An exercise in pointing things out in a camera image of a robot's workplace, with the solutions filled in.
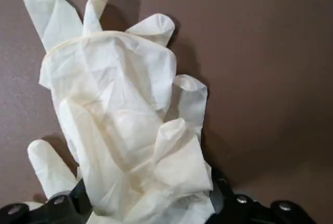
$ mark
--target brown background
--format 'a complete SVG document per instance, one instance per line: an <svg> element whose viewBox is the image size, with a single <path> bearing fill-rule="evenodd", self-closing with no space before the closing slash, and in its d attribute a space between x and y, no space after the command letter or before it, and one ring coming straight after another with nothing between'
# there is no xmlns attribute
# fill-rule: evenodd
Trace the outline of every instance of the brown background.
<svg viewBox="0 0 333 224"><path fill-rule="evenodd" d="M82 14L86 0L70 1ZM156 12L170 15L179 72L209 86L208 159L264 204L290 199L330 223L332 1L110 0L102 22L123 30ZM42 192L26 155L30 141L48 136L69 157L50 94L37 83L43 55L22 0L0 0L0 205Z"/></svg>

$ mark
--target metal screw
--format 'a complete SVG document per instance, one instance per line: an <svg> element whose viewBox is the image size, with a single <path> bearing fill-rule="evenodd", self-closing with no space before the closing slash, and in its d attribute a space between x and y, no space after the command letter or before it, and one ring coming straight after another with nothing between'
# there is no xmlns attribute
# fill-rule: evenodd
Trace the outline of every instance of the metal screw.
<svg viewBox="0 0 333 224"><path fill-rule="evenodd" d="M59 196L58 198L56 198L56 200L53 202L54 205L63 203L63 201L65 200L64 196Z"/></svg>
<svg viewBox="0 0 333 224"><path fill-rule="evenodd" d="M287 202L282 202L280 203L279 207L283 210L283 211L290 211L291 207Z"/></svg>
<svg viewBox="0 0 333 224"><path fill-rule="evenodd" d="M243 195L237 197L237 201L238 201L239 203L246 203L246 202L248 202L248 200L246 199L246 197L243 196Z"/></svg>
<svg viewBox="0 0 333 224"><path fill-rule="evenodd" d="M8 214L9 215L13 215L15 213L17 213L18 211L20 211L21 206L20 205L15 205L14 207L12 207L9 211Z"/></svg>

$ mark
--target latex glove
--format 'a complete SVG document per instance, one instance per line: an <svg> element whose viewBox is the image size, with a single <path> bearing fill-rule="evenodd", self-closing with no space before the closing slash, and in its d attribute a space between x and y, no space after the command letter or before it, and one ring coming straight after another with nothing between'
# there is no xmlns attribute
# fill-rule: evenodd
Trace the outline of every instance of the latex glove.
<svg viewBox="0 0 333 224"><path fill-rule="evenodd" d="M165 48L172 20L156 14L126 33L101 32L106 0L88 0L83 25L64 0L24 2L48 52L40 84L51 90L94 208L124 223L155 223L165 213L177 223L183 218L172 206L187 199L177 206L184 216L195 216L187 210L196 203L206 206L203 219L211 214L203 194L212 188L210 168L199 145L207 88L175 76L174 54ZM82 35L67 33L66 14Z"/></svg>

